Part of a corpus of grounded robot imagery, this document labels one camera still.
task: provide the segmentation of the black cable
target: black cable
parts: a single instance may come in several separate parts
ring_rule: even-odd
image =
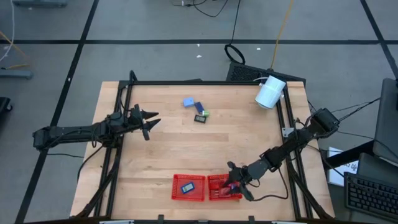
[[[83,166],[86,164],[86,162],[91,159],[97,152],[99,152],[104,146],[99,147],[94,153],[92,153],[89,157],[87,157],[87,159],[81,164],[79,171],[77,172],[77,181],[79,181],[79,177],[80,177],[80,171],[83,168]]]
[[[228,3],[228,1],[229,1],[229,0],[226,0],[226,1],[225,1],[223,7],[220,9],[220,11],[219,11],[215,16],[209,15],[209,14],[203,12],[202,10],[200,10],[199,8],[197,8],[198,5],[207,2],[207,0],[204,0],[203,2],[201,2],[201,3],[199,3],[199,4],[195,4],[195,0],[193,0],[193,4],[187,4],[187,6],[188,6],[188,7],[189,7],[189,6],[193,6],[193,7],[195,7],[195,9],[197,9],[197,11],[201,12],[202,14],[204,14],[204,15],[206,15],[206,16],[208,16],[208,17],[216,18],[216,17],[223,11],[223,9],[224,9],[225,5]]]
[[[315,150],[317,150],[317,151],[319,151],[319,153],[320,153],[320,155],[321,155],[321,158],[322,158],[322,161],[323,161],[329,168],[333,169],[338,175],[340,175],[340,176],[342,176],[342,178],[344,178],[344,174],[342,174],[342,173],[339,172],[336,168],[334,168],[332,165],[330,165],[330,163],[322,156],[322,153],[321,153],[321,151],[320,151],[319,149],[317,149],[317,148],[315,148],[315,147],[313,147],[313,146],[310,146],[310,147],[313,148],[313,149],[315,149]],[[397,205],[397,206],[398,206],[398,204],[386,201],[384,197],[380,197],[380,196],[378,196],[377,194],[372,193],[372,192],[369,191],[367,188],[365,188],[365,187],[363,187],[363,186],[361,186],[361,185],[359,185],[359,184],[353,182],[352,180],[347,179],[347,181],[350,182],[351,184],[357,186],[359,189],[361,189],[361,190],[363,190],[363,191],[366,191],[367,193],[371,194],[372,196],[374,196],[374,197],[377,198],[378,200],[381,200],[381,201],[383,201],[383,202],[390,203],[390,204],[392,204],[392,205]]]
[[[346,107],[346,108],[334,110],[334,111],[332,111],[331,113],[334,113],[334,112],[337,112],[337,111],[348,110],[348,109],[354,108],[354,107],[356,107],[356,106],[361,106],[361,105],[366,104],[366,103],[372,103],[372,101],[364,102],[364,103],[359,103],[359,104],[357,104],[357,105],[353,105],[353,106],[349,106],[349,107]]]
[[[232,31],[232,38],[231,38],[231,41],[229,42],[229,44],[226,44],[226,45],[224,46],[224,51],[225,51],[226,56],[227,56],[232,62],[234,62],[234,63],[240,63],[240,64],[244,65],[244,64],[246,63],[246,60],[245,60],[245,58],[244,58],[242,52],[241,52],[237,47],[235,47],[235,46],[232,45],[232,42],[233,42],[234,36],[235,36],[236,21],[238,20],[238,14],[239,14],[240,5],[241,5],[241,0],[239,0],[238,6],[237,6],[237,8],[236,8],[235,23],[234,23],[234,29],[233,29],[233,31]],[[239,61],[235,60],[235,58],[233,58],[233,57],[231,56],[231,54],[229,54],[228,48],[231,48],[232,50],[234,50],[235,53],[237,53],[237,54],[239,55],[239,57],[241,58],[242,62],[239,62]]]
[[[371,105],[372,103],[376,102],[377,100],[380,100],[380,98],[377,98],[377,99],[375,99],[375,100],[372,100],[372,101],[370,101],[369,103],[366,103],[365,105],[363,105],[363,106],[357,108],[357,109],[354,110],[353,112],[351,112],[351,113],[347,114],[346,116],[340,118],[339,121],[345,120],[346,118],[350,117],[351,115],[355,114],[356,112],[360,111],[361,109],[363,109],[363,108],[365,108],[365,107]]]
[[[76,132],[90,132],[90,131],[87,131],[87,130],[74,130],[74,131],[70,131],[70,132],[68,132],[68,133],[66,133],[66,134],[63,134],[63,135],[59,136],[59,137],[56,138],[54,141],[52,141],[50,144],[48,144],[47,147],[45,147],[45,148],[43,148],[43,149],[40,149],[40,151],[49,150],[49,149],[52,147],[52,145],[54,145],[54,143],[58,142],[59,140],[61,140],[61,139],[64,138],[65,136],[67,136],[67,135],[69,135],[69,134],[76,133]]]
[[[84,158],[83,156],[74,156],[71,154],[66,154],[66,153],[47,153],[48,156],[70,156],[73,158]]]
[[[307,101],[308,101],[308,104],[311,106],[310,111],[312,111],[312,109],[314,109],[315,111],[317,111],[317,109],[315,109],[315,107],[313,107],[312,103],[311,103],[309,100],[307,100]]]
[[[360,134],[347,133],[347,132],[343,132],[343,131],[339,131],[339,130],[337,130],[337,132],[340,133],[340,134],[349,134],[349,135],[352,135],[352,136],[357,136],[357,137],[372,139],[373,141],[376,141],[376,142],[378,142],[380,145],[382,145],[383,147],[385,147],[391,154],[393,154],[393,155],[396,157],[396,159],[398,159],[398,155],[397,155],[393,150],[391,150],[391,149],[390,149],[388,146],[386,146],[383,142],[380,142],[380,141],[377,140],[377,139],[374,139],[374,138],[371,138],[371,137],[368,137],[368,136],[363,136],[363,135],[360,135]]]
[[[280,177],[282,178],[282,181],[284,182],[284,186],[285,186],[285,190],[286,190],[286,197],[282,197],[282,196],[270,194],[270,195],[262,196],[261,198],[254,199],[253,202],[261,201],[262,199],[265,199],[265,198],[267,198],[267,197],[275,197],[275,198],[280,198],[280,199],[284,199],[284,200],[288,199],[288,197],[289,197],[289,190],[287,190],[286,181],[285,181],[285,179],[284,179],[284,176],[282,175],[282,172],[280,171],[280,168],[278,169],[278,171],[279,171]]]
[[[252,183],[248,183],[248,184],[249,184],[250,186],[252,186],[252,187],[258,188],[258,187],[260,187],[261,183],[260,183],[260,180],[257,180],[257,182],[259,183],[258,185],[254,185],[254,184],[252,184]]]

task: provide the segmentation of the wire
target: wire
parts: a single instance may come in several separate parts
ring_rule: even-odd
[[[373,141],[376,141],[376,142],[378,142],[380,145],[382,145],[383,147],[385,147],[391,154],[393,154],[393,155],[396,157],[396,159],[398,159],[398,155],[397,155],[393,150],[391,150],[391,149],[390,149],[388,146],[386,146],[383,142],[380,142],[380,141],[377,140],[377,139],[374,139],[374,138],[371,138],[371,137],[368,137],[368,136],[363,136],[363,135],[360,135],[360,134],[347,133],[347,132],[339,131],[339,130],[337,130],[337,132],[340,133],[340,134],[349,134],[349,135],[352,135],[352,136],[357,136],[357,137],[372,139]]]
[[[3,36],[3,38],[5,38],[6,41],[8,41],[10,44],[12,44],[12,46],[13,46],[19,53],[21,53],[21,55],[23,55],[26,59],[29,58],[17,45],[13,44],[13,43],[11,42],[11,40],[8,39],[8,37],[7,37],[3,32],[0,31],[0,35]]]
[[[343,108],[343,109],[334,110],[334,111],[332,111],[331,113],[334,113],[334,112],[337,112],[337,111],[348,110],[348,109],[354,108],[354,107],[356,107],[356,106],[361,106],[361,105],[363,105],[363,104],[370,103],[370,102],[371,102],[371,101],[369,101],[369,102],[364,102],[364,103],[360,103],[360,104],[353,105],[353,106],[349,106],[349,107],[346,107],[346,108]]]
[[[74,156],[66,153],[47,153],[48,156],[70,156],[74,158],[84,158],[83,156]]]
[[[97,154],[97,152],[99,152],[103,147],[104,146],[99,147],[94,153],[92,153],[89,157],[87,157],[87,159],[81,164],[79,171],[77,172],[77,181],[79,181],[81,169],[86,164],[86,162],[89,161],[95,154]]]
[[[13,68],[28,67],[28,66],[30,66],[30,65],[29,65],[29,64],[12,65],[12,66],[10,66],[10,67],[7,67],[6,70],[13,69]]]
[[[363,105],[363,106],[357,108],[357,109],[354,110],[353,112],[351,112],[351,113],[347,114],[346,116],[340,118],[339,121],[343,121],[343,120],[347,119],[347,118],[350,117],[351,115],[353,115],[353,114],[355,114],[356,112],[360,111],[361,109],[363,109],[363,108],[365,108],[365,107],[371,105],[372,103],[376,102],[377,100],[380,100],[380,98],[377,98],[377,99],[375,99],[375,100],[372,100],[372,101],[370,101],[369,103],[366,103],[365,105]]]
[[[268,77],[260,77],[260,78],[256,78],[255,80],[253,80],[253,81],[257,81],[257,80],[263,80],[263,79],[268,79]]]
[[[276,52],[278,51],[278,43],[279,43],[280,36],[282,35],[282,31],[284,30],[287,18],[289,17],[290,11],[292,10],[292,6],[293,6],[293,0],[290,0],[289,8],[288,8],[288,10],[286,12],[286,15],[285,15],[284,21],[282,23],[282,26],[280,27],[278,37],[276,38],[276,43],[275,43],[275,48],[274,48],[274,55],[272,56],[272,62],[271,62],[271,69],[274,66],[274,62],[275,62],[275,58],[276,58]]]
[[[252,184],[252,183],[248,183],[248,184],[249,184],[250,186],[252,186],[252,187],[258,188],[258,187],[260,187],[261,183],[260,183],[260,180],[257,180],[257,182],[258,182],[258,185],[254,185],[254,184]]]
[[[315,109],[315,107],[312,105],[312,103],[311,103],[309,100],[307,100],[307,102],[308,102],[308,104],[311,106],[310,111],[312,111],[312,109],[314,109],[315,111],[317,111],[317,109]]]
[[[261,201],[262,199],[265,199],[267,197],[275,197],[275,198],[280,198],[280,199],[284,199],[284,200],[288,199],[289,191],[287,190],[286,181],[284,179],[284,176],[282,175],[282,172],[280,171],[280,168],[278,168],[278,171],[279,171],[280,177],[282,178],[282,181],[284,182],[284,186],[285,186],[285,190],[286,190],[286,197],[270,194],[270,195],[262,196],[261,198],[254,199],[253,202]]]
[[[235,14],[235,22],[234,22],[234,29],[232,31],[232,38],[231,41],[229,42],[229,44],[232,44],[232,42],[234,41],[234,36],[235,36],[235,28],[236,28],[236,21],[238,20],[238,14],[239,14],[239,7],[241,6],[241,0],[239,0],[238,2],[238,6],[236,8],[236,14]]]
[[[12,11],[12,37],[11,37],[11,43],[10,43],[10,46],[8,47],[6,53],[0,58],[0,62],[8,55],[8,52],[10,52],[11,47],[14,44],[14,36],[15,36],[14,3],[12,3],[12,0],[10,0],[10,3],[11,3],[11,11]]]
[[[228,1],[229,1],[229,0],[226,0],[226,1],[225,1],[223,7],[220,9],[220,11],[219,11],[215,16],[209,15],[209,14],[203,12],[202,10],[200,10],[199,8],[197,8],[198,5],[207,2],[207,0],[204,0],[203,2],[201,2],[201,3],[199,3],[199,4],[195,4],[195,0],[193,0],[192,6],[195,7],[195,9],[197,9],[197,11],[201,12],[202,14],[204,14],[204,15],[206,15],[206,16],[208,16],[208,17],[216,18],[216,17],[223,11],[223,9],[224,9],[224,7],[225,7],[225,5],[226,5],[226,3],[227,3]]]

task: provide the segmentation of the red plastic basket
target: red plastic basket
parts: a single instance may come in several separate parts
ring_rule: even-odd
[[[205,200],[205,176],[201,175],[185,175],[185,174],[174,174],[173,178],[173,200],[189,200],[202,202]],[[194,190],[191,190],[185,194],[182,193],[181,187],[192,182],[195,186]]]
[[[215,200],[239,200],[242,194],[225,194],[230,190],[230,186],[222,188],[222,185],[228,179],[228,174],[209,175],[207,176],[209,185],[209,199]]]

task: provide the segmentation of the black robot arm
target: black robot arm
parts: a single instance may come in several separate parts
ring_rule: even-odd
[[[246,185],[252,180],[259,180],[267,170],[275,172],[281,165],[282,161],[296,149],[301,150],[312,139],[327,138],[337,131],[339,127],[339,120],[332,115],[327,109],[320,109],[312,114],[305,122],[302,129],[294,129],[287,137],[283,145],[268,149],[260,155],[260,159],[248,166],[236,167],[233,162],[228,162],[228,167],[231,169],[229,172],[228,180],[224,183],[224,187],[233,183],[239,182],[239,187],[230,191],[230,193],[242,193],[249,201],[256,201],[252,193],[246,188]],[[300,178],[293,167],[288,167],[289,175],[298,183],[303,194],[309,198],[310,203],[313,205],[314,210],[319,213],[318,215],[330,218],[317,204],[314,197],[301,184]]]
[[[33,133],[33,146],[39,150],[47,150],[61,143],[71,142],[100,142],[104,147],[116,147],[117,137],[121,134],[133,132],[141,129],[145,140],[149,140],[148,131],[150,131],[160,119],[153,121],[144,121],[153,118],[158,113],[146,112],[140,110],[135,105],[130,110],[129,116],[123,116],[121,112],[116,112],[98,123],[89,126],[77,127],[58,127],[48,126]]]

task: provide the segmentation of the keyboard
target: keyboard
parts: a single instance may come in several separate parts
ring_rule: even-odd
[[[398,185],[345,172],[344,193],[347,208],[392,222],[398,220]]]
[[[231,62],[231,64],[229,65],[229,71],[226,77],[226,81],[253,81],[256,78],[268,77],[270,75],[284,82],[288,81],[303,82],[305,86],[304,78],[294,77],[291,75],[274,72],[269,69],[264,70],[261,68],[251,67],[234,62]]]

